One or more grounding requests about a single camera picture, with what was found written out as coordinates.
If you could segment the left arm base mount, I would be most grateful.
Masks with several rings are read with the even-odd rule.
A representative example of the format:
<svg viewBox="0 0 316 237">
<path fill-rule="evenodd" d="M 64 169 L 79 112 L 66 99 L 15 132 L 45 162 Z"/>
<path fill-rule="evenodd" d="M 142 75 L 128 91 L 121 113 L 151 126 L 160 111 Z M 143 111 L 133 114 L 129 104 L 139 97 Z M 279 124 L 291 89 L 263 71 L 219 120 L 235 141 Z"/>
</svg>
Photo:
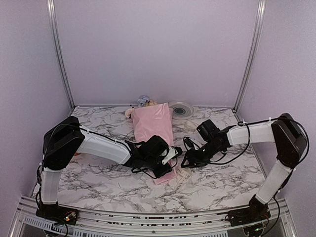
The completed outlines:
<svg viewBox="0 0 316 237">
<path fill-rule="evenodd" d="M 44 205 L 37 209 L 36 216 L 58 221 L 61 220 L 69 225 L 75 225 L 79 216 L 77 209 L 57 205 Z"/>
</svg>

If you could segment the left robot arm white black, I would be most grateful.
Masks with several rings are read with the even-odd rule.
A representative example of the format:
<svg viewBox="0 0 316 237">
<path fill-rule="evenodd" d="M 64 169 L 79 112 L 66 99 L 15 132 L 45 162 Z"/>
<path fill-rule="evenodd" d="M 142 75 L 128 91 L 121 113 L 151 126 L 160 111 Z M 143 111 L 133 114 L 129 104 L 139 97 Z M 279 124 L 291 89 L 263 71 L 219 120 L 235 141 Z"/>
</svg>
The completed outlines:
<svg viewBox="0 0 316 237">
<path fill-rule="evenodd" d="M 168 145 L 160 136 L 139 143 L 115 140 L 82 126 L 74 116 L 67 117 L 45 133 L 43 158 L 37 169 L 39 191 L 36 195 L 38 212 L 52 220 L 75 212 L 58 205 L 61 172 L 75 154 L 89 154 L 111 160 L 132 171 L 153 172 L 157 179 L 172 171 L 170 160 L 182 154 L 180 147 Z"/>
</svg>

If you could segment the pink wrapping paper sheet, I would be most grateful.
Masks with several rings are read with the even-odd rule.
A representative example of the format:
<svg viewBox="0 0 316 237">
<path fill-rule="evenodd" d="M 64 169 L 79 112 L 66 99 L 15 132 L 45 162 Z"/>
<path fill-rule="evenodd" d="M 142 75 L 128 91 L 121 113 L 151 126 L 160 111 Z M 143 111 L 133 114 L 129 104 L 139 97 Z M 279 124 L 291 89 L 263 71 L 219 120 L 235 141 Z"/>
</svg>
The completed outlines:
<svg viewBox="0 0 316 237">
<path fill-rule="evenodd" d="M 131 113 L 136 144 L 132 146 L 131 167 L 149 171 L 154 183 L 160 184 L 175 177 L 171 165 L 162 160 L 172 152 L 172 109 L 167 103 L 142 107 Z"/>
</svg>

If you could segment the blue white fake flower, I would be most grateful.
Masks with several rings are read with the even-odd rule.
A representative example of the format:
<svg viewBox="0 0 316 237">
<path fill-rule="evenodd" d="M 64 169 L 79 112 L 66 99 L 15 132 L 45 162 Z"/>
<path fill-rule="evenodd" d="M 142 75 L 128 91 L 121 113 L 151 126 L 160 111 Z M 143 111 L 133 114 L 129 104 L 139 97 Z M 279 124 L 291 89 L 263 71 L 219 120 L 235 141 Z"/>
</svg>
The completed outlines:
<svg viewBox="0 0 316 237">
<path fill-rule="evenodd" d="M 141 95 L 136 100 L 138 107 L 144 107 L 150 102 L 150 97 L 147 95 Z"/>
</svg>

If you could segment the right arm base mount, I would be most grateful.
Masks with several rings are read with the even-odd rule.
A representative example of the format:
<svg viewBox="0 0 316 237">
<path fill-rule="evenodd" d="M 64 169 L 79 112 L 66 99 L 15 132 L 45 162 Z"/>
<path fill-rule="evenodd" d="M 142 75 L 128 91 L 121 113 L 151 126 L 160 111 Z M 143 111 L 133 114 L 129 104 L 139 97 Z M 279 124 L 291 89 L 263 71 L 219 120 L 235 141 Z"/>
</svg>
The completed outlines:
<svg viewBox="0 0 316 237">
<path fill-rule="evenodd" d="M 268 220 L 270 217 L 271 214 L 267 207 L 264 207 L 262 210 L 247 207 L 229 211 L 225 216 L 225 220 L 234 227 Z"/>
</svg>

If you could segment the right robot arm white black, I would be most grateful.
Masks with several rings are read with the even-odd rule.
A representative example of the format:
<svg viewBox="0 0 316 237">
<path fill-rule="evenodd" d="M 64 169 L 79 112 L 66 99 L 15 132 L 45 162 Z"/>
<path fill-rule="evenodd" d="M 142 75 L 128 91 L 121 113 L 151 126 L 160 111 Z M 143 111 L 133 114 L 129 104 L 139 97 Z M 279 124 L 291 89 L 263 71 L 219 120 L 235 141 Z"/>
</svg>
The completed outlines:
<svg viewBox="0 0 316 237">
<path fill-rule="evenodd" d="M 186 151 L 182 168 L 193 168 L 212 164 L 211 158 L 228 148 L 245 144 L 273 143 L 276 147 L 276 162 L 258 192 L 251 198 L 244 216 L 255 221 L 264 213 L 268 202 L 288 182 L 296 166 L 307 156 L 309 139 L 305 128 L 289 113 L 277 118 L 228 126 L 219 129 L 211 120 L 197 127 L 205 144 Z"/>
</svg>

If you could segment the pink rose fake flower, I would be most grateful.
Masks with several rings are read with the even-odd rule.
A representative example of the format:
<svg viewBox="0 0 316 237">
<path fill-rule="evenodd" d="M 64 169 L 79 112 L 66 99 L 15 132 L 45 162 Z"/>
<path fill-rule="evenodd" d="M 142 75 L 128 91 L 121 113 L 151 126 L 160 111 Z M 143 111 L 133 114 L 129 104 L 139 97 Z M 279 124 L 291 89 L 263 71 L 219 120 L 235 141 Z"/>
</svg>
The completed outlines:
<svg viewBox="0 0 316 237">
<path fill-rule="evenodd" d="M 155 106 L 155 105 L 157 105 L 157 104 L 158 104 L 158 103 L 157 103 L 156 101 L 150 99 L 150 102 L 149 102 L 146 106 L 144 106 L 144 107 Z M 135 109 L 144 108 L 144 107 L 137 107 L 137 108 L 136 108 L 136 107 L 132 106 L 132 107 L 128 108 L 128 109 L 124 112 L 124 116 L 125 116 L 127 119 L 130 119 L 130 118 L 131 118 L 131 114 L 132 114 L 132 112 L 133 112 Z"/>
</svg>

